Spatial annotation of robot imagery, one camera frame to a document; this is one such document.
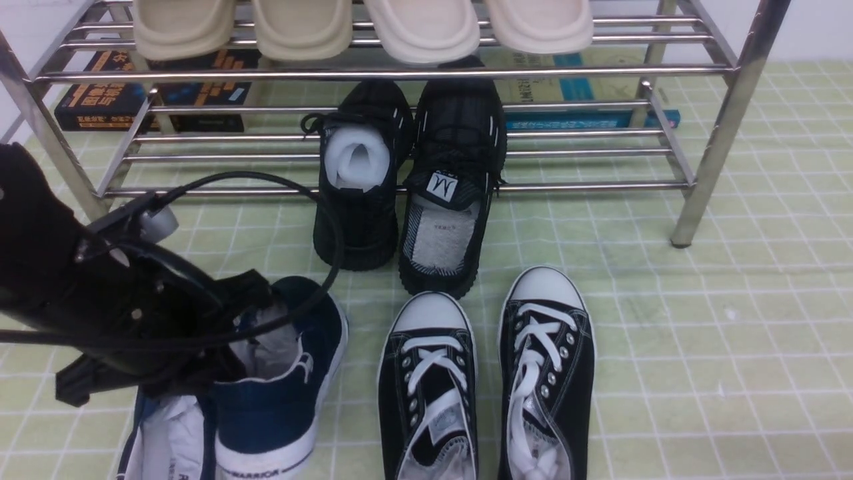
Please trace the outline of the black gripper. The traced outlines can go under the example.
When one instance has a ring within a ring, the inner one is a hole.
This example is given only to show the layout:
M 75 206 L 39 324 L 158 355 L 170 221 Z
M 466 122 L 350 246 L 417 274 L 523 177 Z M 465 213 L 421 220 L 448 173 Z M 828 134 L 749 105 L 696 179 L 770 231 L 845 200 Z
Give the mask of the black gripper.
M 146 193 L 88 226 L 71 263 L 73 284 L 61 310 L 89 342 L 59 371 L 58 401 L 81 407 L 91 395 L 138 386 L 150 398 L 203 395 L 237 380 L 246 367 L 228 341 L 158 347 L 156 341 L 235 332 L 241 313 L 272 304 L 258 271 L 216 280 L 159 246 L 177 227 L 161 195 Z

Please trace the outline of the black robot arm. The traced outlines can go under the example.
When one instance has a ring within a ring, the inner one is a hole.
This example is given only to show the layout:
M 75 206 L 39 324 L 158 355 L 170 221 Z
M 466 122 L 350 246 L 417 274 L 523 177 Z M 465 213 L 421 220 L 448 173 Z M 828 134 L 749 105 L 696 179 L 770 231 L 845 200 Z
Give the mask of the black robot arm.
M 156 346 L 234 333 L 241 313 L 271 303 L 271 287 L 254 270 L 213 279 L 147 240 L 155 201 L 148 194 L 83 225 L 24 146 L 2 145 L 2 314 L 34 330 L 24 344 L 79 350 L 56 373 L 64 404 L 131 387 L 153 398 L 200 395 L 247 376 L 228 341 Z

